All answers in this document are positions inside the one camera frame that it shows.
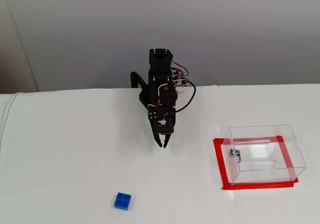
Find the lego brick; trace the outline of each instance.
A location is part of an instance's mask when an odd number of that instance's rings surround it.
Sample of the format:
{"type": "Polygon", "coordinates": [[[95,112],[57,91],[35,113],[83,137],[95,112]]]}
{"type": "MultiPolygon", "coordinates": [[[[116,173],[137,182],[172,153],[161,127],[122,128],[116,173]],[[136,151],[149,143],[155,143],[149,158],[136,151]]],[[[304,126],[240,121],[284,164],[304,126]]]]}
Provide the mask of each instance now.
{"type": "Polygon", "coordinates": [[[131,195],[118,193],[114,202],[114,207],[128,211],[130,201],[131,201],[131,195]]]}

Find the red wire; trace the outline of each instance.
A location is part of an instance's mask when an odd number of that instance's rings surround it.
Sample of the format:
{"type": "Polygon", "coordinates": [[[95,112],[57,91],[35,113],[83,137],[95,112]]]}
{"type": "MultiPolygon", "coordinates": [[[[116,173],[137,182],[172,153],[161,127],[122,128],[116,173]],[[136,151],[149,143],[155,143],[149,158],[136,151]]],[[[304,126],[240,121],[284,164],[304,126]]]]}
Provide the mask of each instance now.
{"type": "Polygon", "coordinates": [[[179,67],[181,67],[181,68],[183,68],[185,71],[186,71],[186,75],[179,75],[179,74],[173,74],[172,76],[181,76],[181,77],[188,77],[189,76],[189,71],[185,68],[185,67],[183,67],[182,65],[180,65],[180,64],[177,64],[176,62],[174,62],[173,60],[171,60],[171,62],[173,63],[173,64],[175,64],[175,65],[177,65],[177,66],[179,66],[179,67]]]}
{"type": "MultiPolygon", "coordinates": [[[[182,65],[174,62],[173,60],[171,60],[171,62],[172,62],[173,64],[179,66],[180,68],[183,68],[183,69],[186,71],[186,75],[172,74],[172,77],[174,77],[174,76],[180,76],[180,77],[185,77],[185,78],[186,78],[186,77],[189,76],[189,71],[188,71],[185,67],[183,67],[182,65]]],[[[185,78],[173,79],[172,81],[173,81],[173,83],[175,84],[174,87],[177,87],[177,86],[186,86],[189,82],[188,82],[188,80],[185,79],[185,78]],[[177,83],[175,83],[175,82],[177,82],[177,81],[182,81],[182,80],[187,81],[187,83],[186,83],[186,84],[177,84],[177,83]]],[[[160,85],[159,88],[158,88],[158,97],[159,97],[159,98],[158,98],[158,104],[159,104],[159,105],[160,105],[160,88],[161,88],[162,86],[167,86],[167,85],[168,85],[167,83],[166,83],[166,84],[162,84],[162,85],[160,85]]]]}

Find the black cable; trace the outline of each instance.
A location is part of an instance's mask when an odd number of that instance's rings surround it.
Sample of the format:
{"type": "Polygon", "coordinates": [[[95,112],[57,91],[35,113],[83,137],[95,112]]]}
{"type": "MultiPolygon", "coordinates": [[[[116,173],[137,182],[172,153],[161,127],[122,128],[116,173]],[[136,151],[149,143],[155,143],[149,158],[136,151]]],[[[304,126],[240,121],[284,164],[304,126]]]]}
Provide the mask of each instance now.
{"type": "Polygon", "coordinates": [[[187,108],[188,105],[191,103],[191,101],[193,100],[193,98],[194,98],[194,96],[195,96],[195,93],[196,93],[196,90],[197,90],[197,89],[196,89],[195,85],[194,85],[192,82],[190,82],[189,80],[188,80],[188,82],[189,82],[189,83],[193,86],[193,88],[194,88],[193,95],[191,96],[191,99],[189,100],[189,102],[188,102],[184,107],[182,107],[181,109],[177,110],[176,113],[178,113],[178,112],[184,110],[185,108],[187,108]]]}

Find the acrylic box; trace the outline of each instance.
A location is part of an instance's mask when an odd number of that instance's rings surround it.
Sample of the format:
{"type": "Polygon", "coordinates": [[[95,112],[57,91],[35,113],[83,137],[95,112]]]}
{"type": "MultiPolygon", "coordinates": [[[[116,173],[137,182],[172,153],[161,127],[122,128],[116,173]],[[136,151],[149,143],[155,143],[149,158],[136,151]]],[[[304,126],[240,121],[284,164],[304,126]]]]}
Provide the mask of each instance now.
{"type": "Polygon", "coordinates": [[[292,182],[306,168],[291,125],[230,127],[222,150],[231,185],[292,182]]]}

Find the red tape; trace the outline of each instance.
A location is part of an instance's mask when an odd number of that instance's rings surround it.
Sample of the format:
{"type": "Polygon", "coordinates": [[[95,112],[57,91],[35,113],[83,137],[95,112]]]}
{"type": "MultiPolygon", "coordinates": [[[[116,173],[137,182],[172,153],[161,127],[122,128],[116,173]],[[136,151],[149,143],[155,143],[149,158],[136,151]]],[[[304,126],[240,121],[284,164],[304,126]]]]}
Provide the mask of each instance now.
{"type": "MultiPolygon", "coordinates": [[[[285,142],[284,142],[282,136],[276,136],[276,137],[273,137],[272,139],[275,139],[279,143],[286,166],[288,168],[292,167],[293,165],[292,165],[289,153],[287,151],[287,148],[286,148],[286,145],[285,145],[285,142]]],[[[222,150],[221,150],[221,145],[224,143],[224,140],[225,140],[224,138],[215,138],[213,140],[216,159],[218,161],[218,166],[219,166],[220,175],[221,175],[221,179],[222,179],[222,184],[223,184],[222,189],[223,190],[292,188],[294,186],[294,183],[298,182],[298,178],[295,178],[295,180],[292,182],[245,183],[245,184],[231,185],[231,183],[229,183],[229,180],[228,180],[227,171],[226,171],[225,162],[224,162],[224,156],[223,156],[222,150]]],[[[292,170],[289,174],[290,174],[291,178],[294,178],[296,175],[294,170],[292,170]]]]}

